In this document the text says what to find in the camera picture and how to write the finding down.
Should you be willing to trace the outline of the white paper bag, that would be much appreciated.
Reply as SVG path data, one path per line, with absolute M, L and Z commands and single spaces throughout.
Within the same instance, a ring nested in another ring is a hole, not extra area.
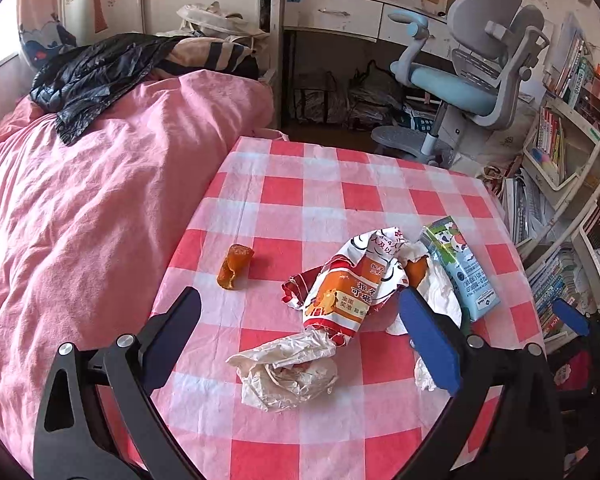
M 304 330 L 230 356 L 242 382 L 242 403 L 265 412 L 298 408 L 338 380 L 336 344 L 322 330 Z

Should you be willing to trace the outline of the blue milk carton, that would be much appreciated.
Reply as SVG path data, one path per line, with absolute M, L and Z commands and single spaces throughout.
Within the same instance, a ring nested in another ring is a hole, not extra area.
M 471 323 L 477 322 L 500 303 L 486 272 L 451 216 L 425 226 L 420 240 L 449 275 L 460 307 Z

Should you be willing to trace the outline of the white bookshelf rack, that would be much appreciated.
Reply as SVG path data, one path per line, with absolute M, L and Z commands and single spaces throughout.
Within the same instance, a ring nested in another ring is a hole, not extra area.
M 600 76 L 576 14 L 565 14 L 545 57 L 543 94 L 521 150 L 527 192 L 515 221 L 528 226 L 518 245 L 528 278 L 550 258 L 600 196 Z

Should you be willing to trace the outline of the pink duvet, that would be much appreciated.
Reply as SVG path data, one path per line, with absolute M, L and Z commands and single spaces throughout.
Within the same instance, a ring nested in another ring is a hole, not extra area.
M 57 348 L 144 325 L 222 161 L 272 116 L 265 84 L 201 70 L 139 84 L 73 145 L 30 100 L 0 122 L 0 439 L 21 466 Z

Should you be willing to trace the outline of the orange peel piece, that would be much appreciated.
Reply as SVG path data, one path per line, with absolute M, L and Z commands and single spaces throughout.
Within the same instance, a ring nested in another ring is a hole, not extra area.
M 216 277 L 218 285 L 224 289 L 233 289 L 234 281 L 250 265 L 253 255 L 254 251 L 250 247 L 241 244 L 230 245 Z

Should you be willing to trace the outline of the red white snack wrapper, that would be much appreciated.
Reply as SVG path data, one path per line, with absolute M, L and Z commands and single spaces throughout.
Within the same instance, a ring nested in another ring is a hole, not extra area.
M 398 260 L 405 243 L 395 226 L 355 235 L 325 263 L 289 278 L 283 302 L 302 312 L 303 327 L 322 330 L 342 347 L 370 312 L 408 285 Z

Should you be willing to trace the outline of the red checkered tablecloth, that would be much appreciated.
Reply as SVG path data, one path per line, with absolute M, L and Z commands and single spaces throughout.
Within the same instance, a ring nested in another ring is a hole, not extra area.
M 420 385 L 398 325 L 403 268 L 430 263 L 426 226 L 469 250 L 490 292 L 471 329 L 494 347 L 540 342 L 529 282 L 477 179 L 314 144 L 239 140 L 211 181 L 151 298 L 165 311 L 186 287 L 201 317 L 152 396 L 209 479 L 389 479 L 448 397 Z M 245 404 L 252 350 L 305 330 L 332 344 L 336 382 L 276 412 Z

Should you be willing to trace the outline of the grey blue office chair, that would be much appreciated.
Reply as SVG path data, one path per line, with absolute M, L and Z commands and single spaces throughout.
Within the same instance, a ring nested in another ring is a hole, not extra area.
M 427 132 L 399 126 L 372 130 L 378 153 L 397 151 L 402 158 L 447 167 L 460 148 L 464 132 L 446 143 L 439 139 L 444 115 L 456 110 L 488 131 L 514 122 L 520 84 L 532 76 L 541 52 L 550 45 L 544 16 L 522 0 L 455 0 L 446 24 L 458 47 L 451 51 L 453 70 L 420 64 L 416 56 L 431 38 L 428 18 L 395 10 L 388 19 L 410 38 L 400 58 L 390 65 L 399 84 L 425 91 L 440 100 L 434 125 Z

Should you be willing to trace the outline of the black plastic bag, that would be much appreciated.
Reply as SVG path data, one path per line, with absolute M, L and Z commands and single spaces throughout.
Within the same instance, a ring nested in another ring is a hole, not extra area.
M 30 98 L 55 116 L 59 139 L 76 144 L 106 108 L 141 82 L 180 41 L 126 32 L 58 54 L 35 75 Z

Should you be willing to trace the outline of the striped beige pillow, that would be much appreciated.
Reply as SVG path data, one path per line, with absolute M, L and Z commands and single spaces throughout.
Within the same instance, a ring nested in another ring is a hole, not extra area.
M 185 38 L 152 70 L 156 78 L 179 77 L 198 70 L 257 80 L 260 70 L 253 50 L 218 38 Z

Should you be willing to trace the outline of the white desk with drawers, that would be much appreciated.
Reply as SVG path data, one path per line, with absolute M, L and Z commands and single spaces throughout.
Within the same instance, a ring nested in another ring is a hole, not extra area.
M 386 66 L 406 44 L 386 15 L 405 6 L 390 0 L 270 0 L 275 123 L 298 122 L 311 91 L 347 103 L 349 80 L 367 63 Z

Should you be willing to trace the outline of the pink curtain whale print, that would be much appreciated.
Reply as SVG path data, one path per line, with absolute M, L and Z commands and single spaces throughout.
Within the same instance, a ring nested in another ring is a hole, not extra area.
M 76 47 L 60 19 L 60 0 L 17 0 L 18 35 L 23 58 L 39 70 L 56 55 Z

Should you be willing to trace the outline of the white tote bag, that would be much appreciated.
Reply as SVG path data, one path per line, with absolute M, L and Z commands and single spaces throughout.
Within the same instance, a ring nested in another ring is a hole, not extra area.
M 268 33 L 248 20 L 240 13 L 225 13 L 220 4 L 186 4 L 177 11 L 181 19 L 181 28 L 192 32 L 201 32 L 206 37 L 216 37 L 228 40 L 239 38 L 264 39 Z

